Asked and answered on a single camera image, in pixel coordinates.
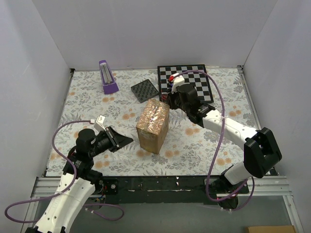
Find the brown cardboard express box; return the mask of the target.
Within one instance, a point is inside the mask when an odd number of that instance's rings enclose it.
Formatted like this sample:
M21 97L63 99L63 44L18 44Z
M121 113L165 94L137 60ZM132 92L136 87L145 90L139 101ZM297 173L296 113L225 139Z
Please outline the brown cardboard express box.
M169 105L148 100L136 125L140 147L159 154L169 129Z

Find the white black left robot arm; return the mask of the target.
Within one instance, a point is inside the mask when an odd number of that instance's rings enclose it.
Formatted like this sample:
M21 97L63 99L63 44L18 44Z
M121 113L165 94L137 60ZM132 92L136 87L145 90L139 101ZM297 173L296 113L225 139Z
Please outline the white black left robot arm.
M103 190L102 173L92 169L93 158L105 151L116 152L133 139L107 127L98 134L92 129L79 131L76 145L69 151L59 186L43 213L28 233L68 233L91 194Z

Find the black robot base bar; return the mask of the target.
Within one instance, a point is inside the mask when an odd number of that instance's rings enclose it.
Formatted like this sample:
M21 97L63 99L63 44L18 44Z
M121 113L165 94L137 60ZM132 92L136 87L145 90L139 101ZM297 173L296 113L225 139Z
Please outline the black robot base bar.
M206 196L207 177L197 176L102 176L92 197L108 204L202 203L213 205Z

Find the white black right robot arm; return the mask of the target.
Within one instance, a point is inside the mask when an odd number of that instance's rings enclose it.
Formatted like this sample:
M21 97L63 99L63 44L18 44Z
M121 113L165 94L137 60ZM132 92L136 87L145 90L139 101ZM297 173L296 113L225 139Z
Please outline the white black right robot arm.
M270 129L258 130L225 118L213 106L202 104L191 84L170 88L167 103L171 109L185 112L192 123L219 133L243 150L243 161L232 165L210 183L210 191L231 193L248 178L262 178L282 159Z

